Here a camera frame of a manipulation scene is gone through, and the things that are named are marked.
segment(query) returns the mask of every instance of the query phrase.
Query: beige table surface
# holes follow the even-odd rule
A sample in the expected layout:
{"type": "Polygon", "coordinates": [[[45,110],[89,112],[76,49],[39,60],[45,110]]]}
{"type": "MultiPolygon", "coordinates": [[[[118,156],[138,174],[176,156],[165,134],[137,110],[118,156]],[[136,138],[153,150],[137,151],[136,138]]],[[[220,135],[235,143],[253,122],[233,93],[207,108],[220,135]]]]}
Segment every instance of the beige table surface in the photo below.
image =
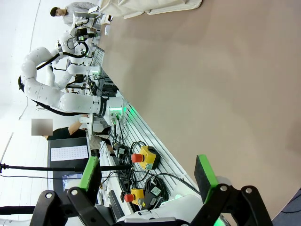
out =
{"type": "Polygon", "coordinates": [[[193,178],[206,154],[274,217],[301,186],[301,1],[114,18],[103,68],[193,178]]]}

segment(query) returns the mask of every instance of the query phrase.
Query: red button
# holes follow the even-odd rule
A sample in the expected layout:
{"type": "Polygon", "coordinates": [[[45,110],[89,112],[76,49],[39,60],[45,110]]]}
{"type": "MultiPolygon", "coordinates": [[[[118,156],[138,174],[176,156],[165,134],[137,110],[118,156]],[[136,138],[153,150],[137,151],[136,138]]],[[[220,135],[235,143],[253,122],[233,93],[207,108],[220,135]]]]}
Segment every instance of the red button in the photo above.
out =
{"type": "Polygon", "coordinates": [[[143,154],[132,154],[132,162],[143,162],[143,154]]]}
{"type": "Polygon", "coordinates": [[[125,194],[124,195],[124,201],[131,202],[135,200],[135,196],[133,194],[125,194]]]}

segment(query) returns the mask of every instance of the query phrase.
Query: gray shirt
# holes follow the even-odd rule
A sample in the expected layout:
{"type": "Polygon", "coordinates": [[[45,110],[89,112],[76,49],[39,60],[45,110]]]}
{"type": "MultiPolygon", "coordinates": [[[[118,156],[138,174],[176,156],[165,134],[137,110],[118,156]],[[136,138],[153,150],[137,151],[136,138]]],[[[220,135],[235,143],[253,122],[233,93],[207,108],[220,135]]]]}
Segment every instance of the gray shirt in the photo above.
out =
{"type": "Polygon", "coordinates": [[[77,1],[73,2],[70,5],[66,6],[65,9],[67,10],[68,14],[63,16],[63,21],[68,26],[71,26],[73,23],[73,13],[80,12],[80,13],[87,13],[89,9],[95,7],[96,5],[86,2],[86,1],[77,1]]]}

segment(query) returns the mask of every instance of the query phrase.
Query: bolt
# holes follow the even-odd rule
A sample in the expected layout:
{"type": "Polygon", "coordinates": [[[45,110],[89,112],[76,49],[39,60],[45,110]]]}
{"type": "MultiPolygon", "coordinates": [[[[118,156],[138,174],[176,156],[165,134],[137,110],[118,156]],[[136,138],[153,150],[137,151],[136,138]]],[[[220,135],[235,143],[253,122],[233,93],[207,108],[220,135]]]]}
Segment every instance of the bolt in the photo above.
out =
{"type": "Polygon", "coordinates": [[[223,192],[225,192],[227,189],[228,189],[227,186],[225,186],[225,185],[221,186],[221,190],[222,190],[223,192]]]}
{"type": "Polygon", "coordinates": [[[72,190],[72,191],[71,191],[71,194],[72,194],[72,195],[77,195],[77,190],[72,190]]]}
{"type": "Polygon", "coordinates": [[[46,194],[46,198],[50,199],[52,197],[52,194],[51,193],[47,193],[46,194]]]}
{"type": "Polygon", "coordinates": [[[246,189],[246,192],[247,192],[248,194],[250,194],[250,193],[252,192],[252,189],[248,187],[248,188],[246,189]]]}

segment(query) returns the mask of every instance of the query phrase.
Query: man in gray shirt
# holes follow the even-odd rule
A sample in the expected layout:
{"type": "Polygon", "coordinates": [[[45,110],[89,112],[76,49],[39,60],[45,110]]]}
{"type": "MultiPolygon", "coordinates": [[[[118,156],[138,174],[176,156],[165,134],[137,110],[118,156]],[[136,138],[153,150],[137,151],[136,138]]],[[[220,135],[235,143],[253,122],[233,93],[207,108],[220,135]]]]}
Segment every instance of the man in gray shirt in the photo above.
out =
{"type": "Polygon", "coordinates": [[[87,13],[89,9],[95,7],[96,5],[86,2],[86,1],[78,1],[71,3],[70,5],[66,6],[64,9],[53,7],[50,11],[51,16],[62,16],[63,21],[68,26],[71,26],[73,23],[73,13],[80,12],[80,13],[87,13]]]}

